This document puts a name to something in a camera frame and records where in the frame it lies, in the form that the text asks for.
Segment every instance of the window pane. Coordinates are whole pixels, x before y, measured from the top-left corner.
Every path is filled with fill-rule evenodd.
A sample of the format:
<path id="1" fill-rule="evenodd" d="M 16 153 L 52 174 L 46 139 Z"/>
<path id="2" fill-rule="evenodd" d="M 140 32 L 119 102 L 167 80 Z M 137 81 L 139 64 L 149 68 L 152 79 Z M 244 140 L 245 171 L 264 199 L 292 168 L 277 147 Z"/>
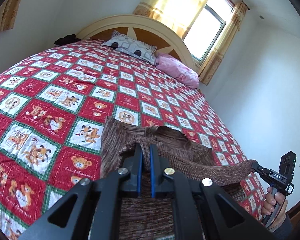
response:
<path id="1" fill-rule="evenodd" d="M 208 0 L 207 5 L 209 5 L 224 21 L 228 20 L 232 11 L 232 6 L 230 6 L 226 0 Z"/>
<path id="2" fill-rule="evenodd" d="M 221 23 L 206 8 L 202 10 L 184 39 L 190 53 L 201 59 L 217 35 Z"/>

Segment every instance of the pillow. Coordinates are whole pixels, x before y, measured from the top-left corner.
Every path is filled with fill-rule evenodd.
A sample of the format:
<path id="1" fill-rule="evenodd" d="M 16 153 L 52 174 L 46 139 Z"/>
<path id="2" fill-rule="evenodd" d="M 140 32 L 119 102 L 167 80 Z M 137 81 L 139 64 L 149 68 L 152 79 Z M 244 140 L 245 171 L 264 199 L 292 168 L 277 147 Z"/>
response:
<path id="1" fill-rule="evenodd" d="M 199 76 L 192 69 L 188 68 L 186 65 L 182 64 L 176 58 L 164 54 L 158 53 L 156 61 L 157 68 L 174 77 L 179 82 L 185 84 L 191 88 L 198 88 L 199 86 Z"/>
<path id="2" fill-rule="evenodd" d="M 154 65 L 156 46 L 148 45 L 142 41 L 136 41 L 133 38 L 114 31 L 109 41 L 105 41 L 102 45 L 110 46 L 116 51 L 126 53 L 135 58 L 145 60 Z"/>

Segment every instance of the brown knit garment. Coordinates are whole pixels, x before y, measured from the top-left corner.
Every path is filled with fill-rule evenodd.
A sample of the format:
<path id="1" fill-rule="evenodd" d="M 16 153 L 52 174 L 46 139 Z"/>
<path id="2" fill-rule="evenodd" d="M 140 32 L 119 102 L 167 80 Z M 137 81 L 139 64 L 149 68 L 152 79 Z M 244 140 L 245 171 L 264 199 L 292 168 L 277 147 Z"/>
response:
<path id="1" fill-rule="evenodd" d="M 123 160 L 134 154 L 135 144 L 143 150 L 143 164 L 150 169 L 149 145 L 156 144 L 159 156 L 188 178 L 201 181 L 211 178 L 214 183 L 236 200 L 245 194 L 239 184 L 251 171 L 254 160 L 235 166 L 216 167 L 212 150 L 190 141 L 184 134 L 166 126 L 138 127 L 108 116 L 101 137 L 101 178 L 119 168 Z M 119 239 L 155 239 L 174 233 L 170 199 L 151 198 L 150 174 L 142 176 L 141 198 L 122 200 Z"/>

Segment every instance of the wooden headboard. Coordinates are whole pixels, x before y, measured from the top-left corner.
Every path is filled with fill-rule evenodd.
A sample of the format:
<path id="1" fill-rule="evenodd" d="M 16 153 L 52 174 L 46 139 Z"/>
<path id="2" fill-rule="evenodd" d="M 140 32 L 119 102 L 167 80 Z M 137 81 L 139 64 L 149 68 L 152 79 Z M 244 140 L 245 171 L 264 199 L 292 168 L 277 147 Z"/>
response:
<path id="1" fill-rule="evenodd" d="M 183 40 L 166 25 L 144 16 L 128 14 L 103 18 L 81 30 L 77 38 L 107 41 L 114 30 L 154 45 L 156 52 L 167 53 L 194 71 L 198 70 Z"/>

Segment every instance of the metal screw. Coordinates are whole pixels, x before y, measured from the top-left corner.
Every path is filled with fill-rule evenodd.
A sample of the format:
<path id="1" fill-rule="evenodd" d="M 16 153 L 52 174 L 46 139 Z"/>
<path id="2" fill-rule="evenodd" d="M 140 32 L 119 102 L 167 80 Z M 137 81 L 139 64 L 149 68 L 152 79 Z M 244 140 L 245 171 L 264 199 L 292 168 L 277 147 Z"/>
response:
<path id="1" fill-rule="evenodd" d="M 209 178 L 205 178 L 205 179 L 202 180 L 202 184 L 209 187 L 209 186 L 212 185 L 212 180 L 209 179 Z"/>
<path id="2" fill-rule="evenodd" d="M 90 179 L 85 178 L 85 179 L 80 180 L 80 184 L 82 186 L 86 186 L 86 185 L 88 185 L 90 183 L 90 181 L 91 181 Z"/>
<path id="3" fill-rule="evenodd" d="M 120 175 L 127 174 L 128 173 L 128 169 L 127 168 L 119 168 L 118 169 L 118 173 Z"/>
<path id="4" fill-rule="evenodd" d="M 173 168 L 166 168 L 166 169 L 164 170 L 164 173 L 165 173 L 166 175 L 173 175 L 173 174 L 175 173 L 175 171 L 174 171 Z"/>

